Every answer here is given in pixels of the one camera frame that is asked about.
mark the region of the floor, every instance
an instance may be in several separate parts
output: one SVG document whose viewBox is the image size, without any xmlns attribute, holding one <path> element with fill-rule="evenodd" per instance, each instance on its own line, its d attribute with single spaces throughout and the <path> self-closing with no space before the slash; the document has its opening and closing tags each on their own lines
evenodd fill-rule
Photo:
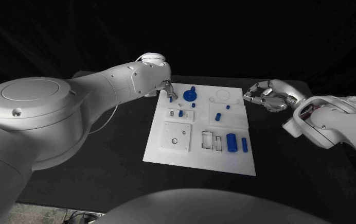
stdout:
<svg viewBox="0 0 356 224">
<path fill-rule="evenodd" d="M 91 214 L 101 217 L 104 214 L 52 208 L 31 204 L 16 203 L 12 211 L 9 212 L 5 224 L 62 224 L 65 220 L 77 214 Z M 81 218 L 88 218 L 88 222 L 81 222 Z M 78 215 L 68 224 L 94 223 L 95 218 Z"/>
</svg>

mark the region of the task board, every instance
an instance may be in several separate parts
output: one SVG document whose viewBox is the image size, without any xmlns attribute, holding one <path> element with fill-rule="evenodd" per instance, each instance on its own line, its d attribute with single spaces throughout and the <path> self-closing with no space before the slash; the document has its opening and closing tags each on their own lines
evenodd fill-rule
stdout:
<svg viewBox="0 0 356 224">
<path fill-rule="evenodd" d="M 183 93 L 192 87 L 196 99 L 186 101 Z M 255 176 L 242 90 L 180 83 L 173 88 L 173 102 L 160 91 L 143 161 Z M 231 133 L 237 152 L 228 151 Z"/>
</svg>

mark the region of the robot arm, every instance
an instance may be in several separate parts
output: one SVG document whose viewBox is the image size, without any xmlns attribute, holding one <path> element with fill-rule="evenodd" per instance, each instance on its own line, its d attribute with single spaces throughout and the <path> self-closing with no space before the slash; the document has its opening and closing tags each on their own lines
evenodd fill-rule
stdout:
<svg viewBox="0 0 356 224">
<path fill-rule="evenodd" d="M 156 90 L 176 98 L 170 66 L 153 53 L 77 79 L 32 77 L 0 84 L 0 223 L 32 172 L 74 156 L 108 109 Z"/>
<path fill-rule="evenodd" d="M 261 97 L 253 97 L 258 88 L 266 91 Z M 264 105 L 271 112 L 291 106 L 293 117 L 283 124 L 283 128 L 294 137 L 304 134 L 322 148 L 332 148 L 339 142 L 346 142 L 356 149 L 356 105 L 351 98 L 307 98 L 286 82 L 276 79 L 257 83 L 245 93 L 244 99 Z"/>
</svg>

